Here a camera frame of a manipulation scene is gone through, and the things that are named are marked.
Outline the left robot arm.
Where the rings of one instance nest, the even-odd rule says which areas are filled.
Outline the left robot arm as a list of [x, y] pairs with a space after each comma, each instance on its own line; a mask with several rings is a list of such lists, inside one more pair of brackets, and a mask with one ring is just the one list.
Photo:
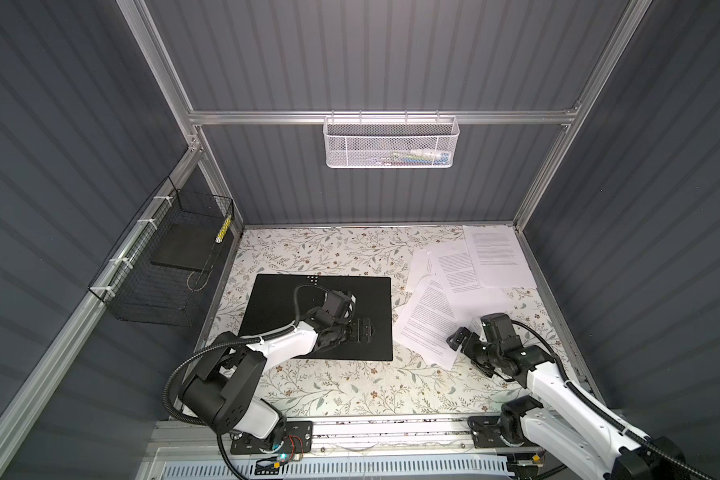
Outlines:
[[263, 334], [219, 335], [184, 360], [168, 377], [162, 394], [169, 416], [204, 425], [217, 436], [247, 434], [277, 448], [285, 437], [286, 416], [255, 396], [266, 371], [293, 358], [332, 350], [352, 339], [356, 297], [320, 287], [323, 303], [303, 313], [294, 289], [295, 319]]

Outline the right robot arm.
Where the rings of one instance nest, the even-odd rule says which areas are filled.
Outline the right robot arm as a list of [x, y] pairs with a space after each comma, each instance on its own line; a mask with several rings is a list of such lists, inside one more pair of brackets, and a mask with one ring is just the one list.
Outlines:
[[583, 479], [706, 478], [674, 442], [650, 436], [582, 389], [545, 339], [524, 343], [521, 322], [494, 313], [480, 325], [480, 333], [459, 328], [447, 344], [486, 376], [527, 390], [501, 407], [496, 428], [505, 444], [533, 443]]

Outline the black clip folder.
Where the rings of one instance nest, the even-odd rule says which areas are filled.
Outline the black clip folder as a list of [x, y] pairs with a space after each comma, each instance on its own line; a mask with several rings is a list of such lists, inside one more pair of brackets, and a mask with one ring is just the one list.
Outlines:
[[368, 276], [259, 274], [239, 329], [241, 336], [266, 333], [299, 318], [319, 331], [339, 301], [331, 291], [354, 301], [350, 319], [335, 324], [347, 338], [341, 344], [305, 354], [305, 359], [393, 360], [391, 279]]

